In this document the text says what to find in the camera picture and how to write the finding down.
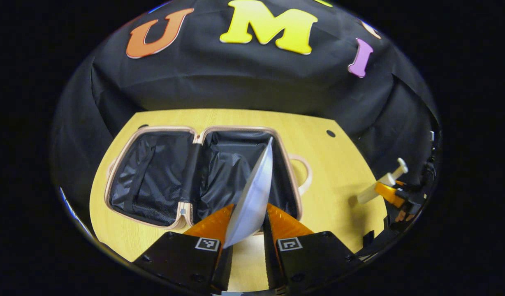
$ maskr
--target yellow letter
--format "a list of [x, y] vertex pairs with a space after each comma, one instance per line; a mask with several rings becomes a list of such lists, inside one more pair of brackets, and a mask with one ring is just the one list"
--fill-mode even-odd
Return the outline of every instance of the yellow letter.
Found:
[[233, 0], [229, 6], [234, 7], [228, 32], [221, 34], [224, 43], [249, 43], [253, 36], [247, 33], [251, 25], [256, 38], [261, 44], [267, 44], [276, 34], [284, 30], [284, 35], [275, 41], [280, 49], [300, 54], [310, 54], [309, 34], [311, 26], [318, 19], [305, 11], [289, 9], [274, 17], [263, 2], [257, 0]]

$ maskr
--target letter i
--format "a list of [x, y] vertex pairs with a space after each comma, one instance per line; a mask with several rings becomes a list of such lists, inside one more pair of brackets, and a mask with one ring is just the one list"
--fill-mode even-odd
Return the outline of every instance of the letter i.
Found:
[[358, 43], [357, 55], [354, 57], [353, 63], [348, 66], [348, 71], [359, 78], [363, 78], [366, 75], [366, 65], [373, 48], [360, 38], [356, 40]]

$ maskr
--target open suitcase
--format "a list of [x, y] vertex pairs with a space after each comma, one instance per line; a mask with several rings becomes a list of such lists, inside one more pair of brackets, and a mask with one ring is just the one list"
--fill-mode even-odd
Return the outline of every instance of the open suitcase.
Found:
[[[269, 203], [300, 219], [300, 195], [310, 186], [311, 169], [305, 159], [289, 155], [268, 127], [212, 126], [200, 135], [186, 126], [141, 127], [110, 165], [104, 200], [111, 210], [140, 223], [164, 229], [192, 226], [238, 202], [271, 136]], [[307, 169], [300, 187], [290, 159]]]

